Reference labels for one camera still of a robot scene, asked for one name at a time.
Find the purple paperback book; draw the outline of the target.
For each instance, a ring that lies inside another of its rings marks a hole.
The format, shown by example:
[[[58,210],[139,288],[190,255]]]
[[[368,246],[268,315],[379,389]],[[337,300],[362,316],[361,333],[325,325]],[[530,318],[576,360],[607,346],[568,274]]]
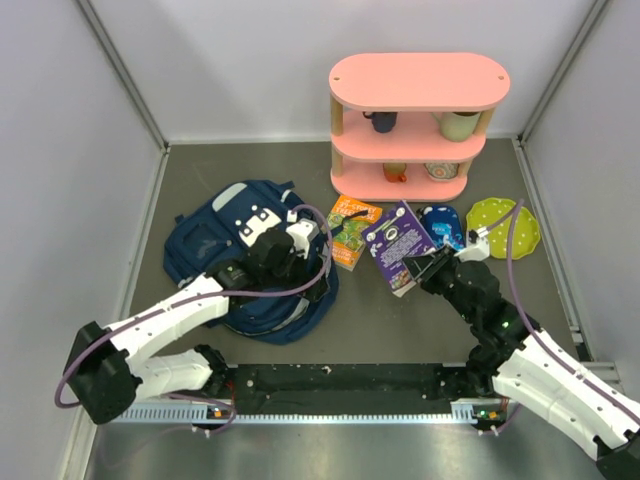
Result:
[[[391,292],[399,298],[416,284],[404,259],[436,250],[416,213],[404,200],[365,228],[362,238]]]

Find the orange Treehouse book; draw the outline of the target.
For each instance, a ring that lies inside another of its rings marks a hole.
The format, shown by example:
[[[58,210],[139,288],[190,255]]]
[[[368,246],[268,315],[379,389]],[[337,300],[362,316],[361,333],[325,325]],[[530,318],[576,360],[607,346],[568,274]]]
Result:
[[[380,207],[339,196],[327,217],[333,238],[332,256],[338,266],[354,270],[365,248],[362,232],[377,222],[382,212]]]

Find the navy blue backpack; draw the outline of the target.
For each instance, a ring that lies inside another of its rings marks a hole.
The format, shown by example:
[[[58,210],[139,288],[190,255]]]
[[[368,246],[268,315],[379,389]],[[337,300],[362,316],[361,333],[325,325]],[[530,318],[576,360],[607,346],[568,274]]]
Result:
[[[164,244],[163,268],[183,288],[208,268],[238,259],[248,249],[241,239],[245,223],[254,215],[272,212],[286,228],[287,214],[304,201],[294,183],[269,180],[232,183],[188,216],[175,218],[175,227]],[[339,276],[334,264],[319,283],[327,291],[315,301],[303,295],[249,298],[247,302],[209,327],[223,324],[233,332],[258,341],[286,345],[309,334],[336,302]]]

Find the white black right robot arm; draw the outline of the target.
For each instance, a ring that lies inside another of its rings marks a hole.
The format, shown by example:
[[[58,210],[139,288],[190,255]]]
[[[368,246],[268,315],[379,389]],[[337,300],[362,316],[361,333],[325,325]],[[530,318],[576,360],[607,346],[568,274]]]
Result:
[[[516,401],[565,434],[607,479],[639,476],[639,404],[560,347],[506,300],[481,261],[444,248],[402,260],[423,290],[442,296],[469,324],[477,346],[466,364],[476,394]]]

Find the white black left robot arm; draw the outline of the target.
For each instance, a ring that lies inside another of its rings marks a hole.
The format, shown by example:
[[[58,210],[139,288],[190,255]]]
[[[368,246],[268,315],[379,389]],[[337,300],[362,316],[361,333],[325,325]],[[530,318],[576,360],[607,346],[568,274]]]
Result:
[[[278,334],[304,320],[335,290],[327,244],[311,220],[271,227],[241,256],[209,267],[147,310],[107,326],[84,325],[75,335],[61,384],[96,425],[115,420],[137,400],[180,391],[220,394],[227,365],[216,350],[196,346],[166,357],[159,351],[211,321],[229,324],[262,300],[284,303],[288,311],[274,318],[250,314],[237,331]]]

